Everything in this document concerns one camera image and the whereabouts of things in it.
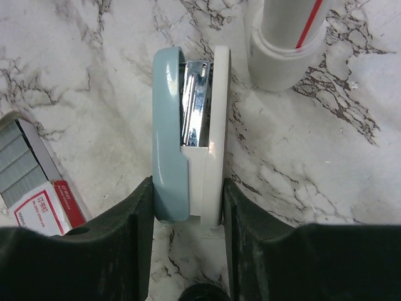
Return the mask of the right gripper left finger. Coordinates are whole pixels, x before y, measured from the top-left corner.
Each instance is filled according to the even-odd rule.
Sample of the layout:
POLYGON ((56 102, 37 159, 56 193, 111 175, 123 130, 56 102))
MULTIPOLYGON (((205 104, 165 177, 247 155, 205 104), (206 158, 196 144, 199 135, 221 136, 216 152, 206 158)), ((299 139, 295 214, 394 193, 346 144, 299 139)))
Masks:
POLYGON ((145 300, 153 231, 151 177, 63 236, 3 227, 1 299, 145 300))

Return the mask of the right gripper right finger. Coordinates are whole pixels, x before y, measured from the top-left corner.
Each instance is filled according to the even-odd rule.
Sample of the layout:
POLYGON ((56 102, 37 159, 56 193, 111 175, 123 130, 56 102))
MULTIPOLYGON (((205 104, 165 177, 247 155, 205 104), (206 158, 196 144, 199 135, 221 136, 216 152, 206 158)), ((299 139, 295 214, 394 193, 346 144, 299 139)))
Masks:
POLYGON ((292 227, 224 181, 233 300, 399 300, 400 226, 292 227))

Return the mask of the red white staple box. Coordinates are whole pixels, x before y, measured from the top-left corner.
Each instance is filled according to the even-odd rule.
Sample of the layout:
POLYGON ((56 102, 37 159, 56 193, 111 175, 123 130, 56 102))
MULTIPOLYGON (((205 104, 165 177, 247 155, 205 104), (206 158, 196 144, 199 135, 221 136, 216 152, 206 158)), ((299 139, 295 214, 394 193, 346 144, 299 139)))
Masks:
POLYGON ((64 235, 86 223, 36 128, 17 112, 1 117, 1 197, 18 226, 42 235, 64 235))

